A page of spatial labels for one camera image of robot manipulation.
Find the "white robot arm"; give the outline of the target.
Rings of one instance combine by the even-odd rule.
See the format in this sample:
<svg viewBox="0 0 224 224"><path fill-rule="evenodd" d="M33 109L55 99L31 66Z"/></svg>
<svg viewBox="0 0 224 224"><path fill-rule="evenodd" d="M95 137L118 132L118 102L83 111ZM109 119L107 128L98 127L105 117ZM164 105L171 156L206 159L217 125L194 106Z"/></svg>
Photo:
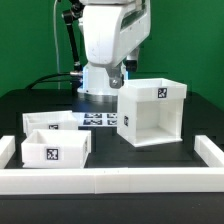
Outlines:
<svg viewBox="0 0 224 224"><path fill-rule="evenodd" d="M79 95L112 102L138 64L139 46L151 29L150 0L80 0L79 26L88 63Z"/></svg>

